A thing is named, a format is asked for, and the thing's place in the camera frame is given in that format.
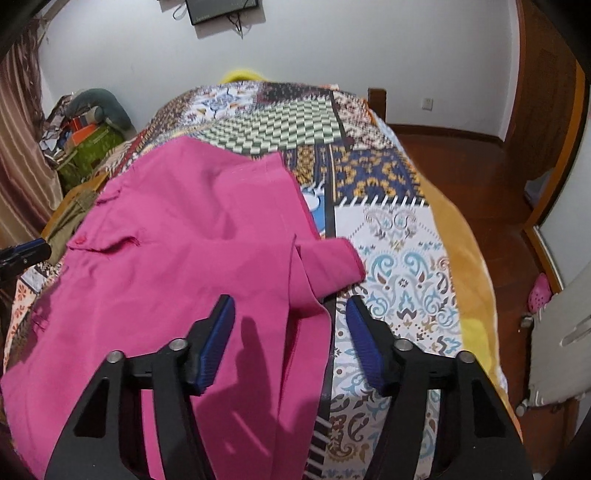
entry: wooden floor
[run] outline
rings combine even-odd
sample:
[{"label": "wooden floor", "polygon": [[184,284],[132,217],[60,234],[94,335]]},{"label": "wooden floor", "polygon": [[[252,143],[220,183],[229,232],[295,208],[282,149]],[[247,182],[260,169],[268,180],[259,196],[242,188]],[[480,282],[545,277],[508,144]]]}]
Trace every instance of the wooden floor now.
[{"label": "wooden floor", "polygon": [[[513,174],[502,148],[462,138],[400,134],[419,170],[460,209],[474,232],[488,266],[496,295],[501,365],[516,407],[524,398],[528,333],[519,320],[540,272],[521,235],[530,208],[522,181]],[[520,419],[534,472],[546,472],[563,449],[570,428],[565,409],[530,410]]]}]

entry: curtain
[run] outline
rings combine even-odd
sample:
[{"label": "curtain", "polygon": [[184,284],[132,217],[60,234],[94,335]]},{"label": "curtain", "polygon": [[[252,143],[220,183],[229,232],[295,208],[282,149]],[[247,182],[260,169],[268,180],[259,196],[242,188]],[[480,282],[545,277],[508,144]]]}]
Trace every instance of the curtain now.
[{"label": "curtain", "polygon": [[38,20],[0,63],[0,248],[39,235],[61,201],[57,174],[38,141],[43,130]]}]

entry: pink shirt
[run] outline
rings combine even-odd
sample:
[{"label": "pink shirt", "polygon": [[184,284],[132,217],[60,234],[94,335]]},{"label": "pink shirt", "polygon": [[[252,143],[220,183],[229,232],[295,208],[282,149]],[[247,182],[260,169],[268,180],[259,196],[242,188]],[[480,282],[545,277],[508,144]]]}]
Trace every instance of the pink shirt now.
[{"label": "pink shirt", "polygon": [[[332,329],[317,299],[365,272],[347,240],[318,238],[279,154],[255,162],[168,142],[107,184],[68,247],[58,285],[35,307],[36,342],[1,383],[34,475],[108,352],[155,352],[230,294],[228,347],[213,386],[193,399],[213,470],[218,480],[301,478]],[[151,392],[142,402],[160,480]]]}]

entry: patchwork bedspread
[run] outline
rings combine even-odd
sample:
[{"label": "patchwork bedspread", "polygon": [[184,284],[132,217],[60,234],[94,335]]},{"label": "patchwork bedspread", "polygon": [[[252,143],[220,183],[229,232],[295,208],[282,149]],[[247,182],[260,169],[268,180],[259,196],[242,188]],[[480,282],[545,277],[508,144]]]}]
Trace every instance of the patchwork bedspread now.
[{"label": "patchwork bedspread", "polygon": [[[461,214],[421,176],[363,99],[334,86],[240,82],[200,87],[161,108],[104,168],[110,176],[124,174],[144,153],[180,135],[253,160],[281,152],[319,232],[347,237],[365,265],[362,284],[326,300],[334,348],[305,476],[363,478],[389,406],[389,399],[366,383],[356,357],[345,322],[351,295],[363,296],[375,318],[429,353],[473,351],[507,403],[495,299],[476,241]],[[60,264],[41,264],[19,280],[5,369],[18,362],[31,305],[59,270]],[[418,479],[430,471],[439,402],[438,391],[432,391]]]}]

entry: clutter pile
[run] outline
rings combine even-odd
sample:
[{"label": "clutter pile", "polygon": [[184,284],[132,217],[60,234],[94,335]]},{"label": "clutter pile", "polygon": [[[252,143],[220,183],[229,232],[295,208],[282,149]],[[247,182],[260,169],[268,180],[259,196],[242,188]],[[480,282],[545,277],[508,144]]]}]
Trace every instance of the clutter pile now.
[{"label": "clutter pile", "polygon": [[65,194],[92,177],[107,153],[133,133],[115,95],[89,89],[59,99],[44,124],[39,146],[57,170]]}]

